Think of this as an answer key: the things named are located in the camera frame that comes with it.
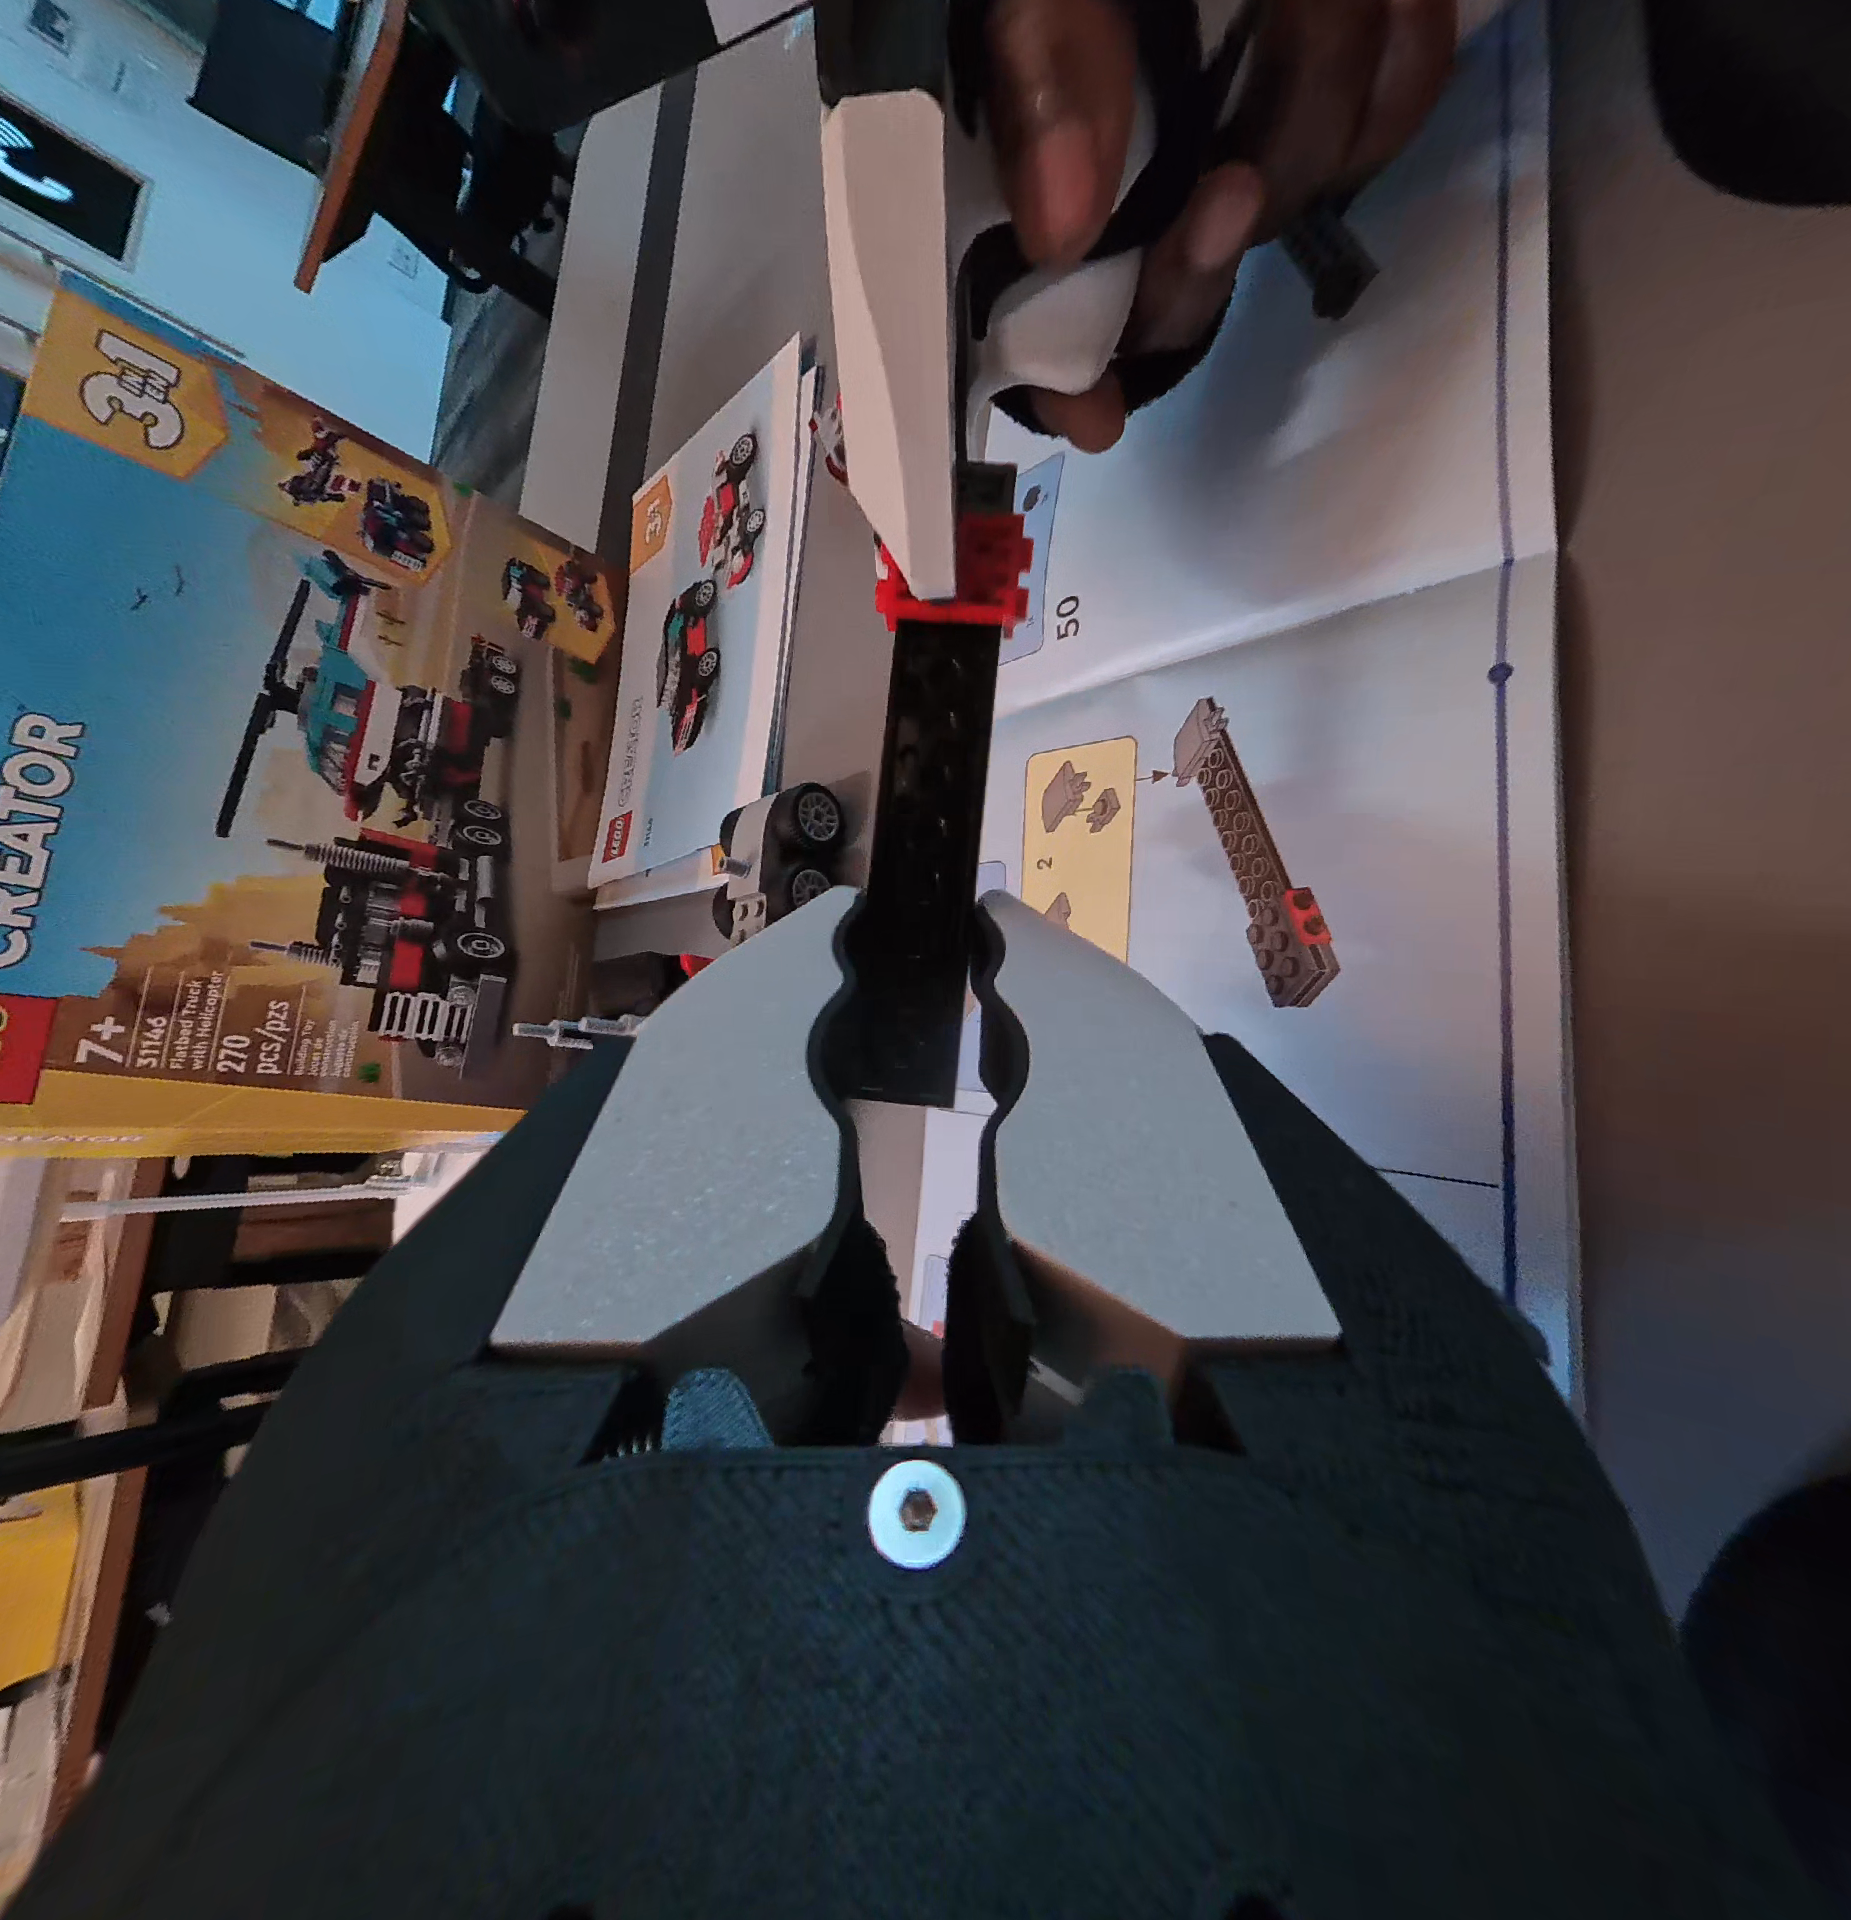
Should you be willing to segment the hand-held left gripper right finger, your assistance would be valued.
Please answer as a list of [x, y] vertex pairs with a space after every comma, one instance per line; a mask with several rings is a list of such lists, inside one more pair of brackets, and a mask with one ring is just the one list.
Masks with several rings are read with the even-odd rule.
[[991, 1117], [946, 1290], [952, 1437], [1053, 1437], [1111, 1369], [1174, 1415], [1205, 1363], [1331, 1352], [1341, 1323], [1177, 1000], [1008, 893], [972, 935]]

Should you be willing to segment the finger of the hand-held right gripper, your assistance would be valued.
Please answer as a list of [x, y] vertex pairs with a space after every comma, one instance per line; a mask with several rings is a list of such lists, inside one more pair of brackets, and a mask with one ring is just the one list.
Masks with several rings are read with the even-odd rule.
[[952, 304], [941, 106], [925, 88], [820, 112], [848, 488], [911, 599], [957, 596]]

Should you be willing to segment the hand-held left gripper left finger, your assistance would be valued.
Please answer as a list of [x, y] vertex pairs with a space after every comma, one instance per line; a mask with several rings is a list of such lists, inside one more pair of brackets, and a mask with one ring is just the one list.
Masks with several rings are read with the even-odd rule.
[[777, 1446], [881, 1437], [907, 1347], [826, 1072], [858, 907], [824, 893], [641, 1026], [497, 1313], [501, 1355], [660, 1386], [726, 1369]]

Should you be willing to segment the long black lego plate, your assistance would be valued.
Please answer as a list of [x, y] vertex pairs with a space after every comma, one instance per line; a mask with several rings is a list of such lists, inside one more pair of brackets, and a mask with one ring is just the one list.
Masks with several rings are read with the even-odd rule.
[[957, 1105], [997, 662], [1002, 624], [894, 624], [867, 890], [839, 932], [848, 1096]]

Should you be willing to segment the open lego instruction booklet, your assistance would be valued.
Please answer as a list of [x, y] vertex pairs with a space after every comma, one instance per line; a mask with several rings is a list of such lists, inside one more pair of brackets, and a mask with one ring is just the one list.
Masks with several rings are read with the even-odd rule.
[[1238, 1038], [1544, 1339], [1580, 1412], [1558, 773], [1544, 2], [1356, 197], [1341, 320], [1276, 251], [1114, 453], [997, 424], [1041, 620], [979, 890]]

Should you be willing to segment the black red lego truck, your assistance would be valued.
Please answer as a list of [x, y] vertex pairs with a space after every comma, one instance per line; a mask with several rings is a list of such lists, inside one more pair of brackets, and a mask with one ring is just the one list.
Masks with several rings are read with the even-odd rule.
[[848, 839], [848, 811], [824, 781], [799, 781], [732, 811], [717, 839], [710, 952], [648, 952], [648, 989], [627, 1013], [514, 1022], [513, 1038], [571, 1054], [593, 1048], [600, 1038], [636, 1038], [644, 1018], [722, 952], [830, 893]]

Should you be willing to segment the lego set box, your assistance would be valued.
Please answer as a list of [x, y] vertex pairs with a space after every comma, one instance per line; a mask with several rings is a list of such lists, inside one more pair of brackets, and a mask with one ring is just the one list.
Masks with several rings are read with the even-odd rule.
[[623, 583], [66, 278], [0, 474], [0, 1155], [501, 1126], [587, 998]]

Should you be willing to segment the person's right hand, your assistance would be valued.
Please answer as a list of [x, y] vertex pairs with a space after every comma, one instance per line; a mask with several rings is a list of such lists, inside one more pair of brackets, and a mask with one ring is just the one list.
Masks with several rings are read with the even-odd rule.
[[1212, 348], [1238, 262], [1314, 206], [1341, 206], [1432, 117], [1459, 45], [1497, 2], [952, 2], [1015, 251], [1070, 273], [1111, 255], [1141, 99], [1153, 156], [1182, 127], [1194, 172], [1141, 251], [1111, 367], [1079, 394], [1012, 385], [1030, 433], [1100, 453]]

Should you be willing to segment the row of black desks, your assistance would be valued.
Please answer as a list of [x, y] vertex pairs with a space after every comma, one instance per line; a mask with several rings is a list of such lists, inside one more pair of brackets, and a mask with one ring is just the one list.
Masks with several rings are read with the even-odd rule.
[[371, 223], [395, 229], [451, 286], [501, 292], [552, 319], [558, 278], [526, 245], [571, 211], [578, 160], [477, 103], [451, 112], [461, 64], [410, 2], [341, 2], [339, 64], [306, 141], [316, 197], [294, 270], [300, 294]]

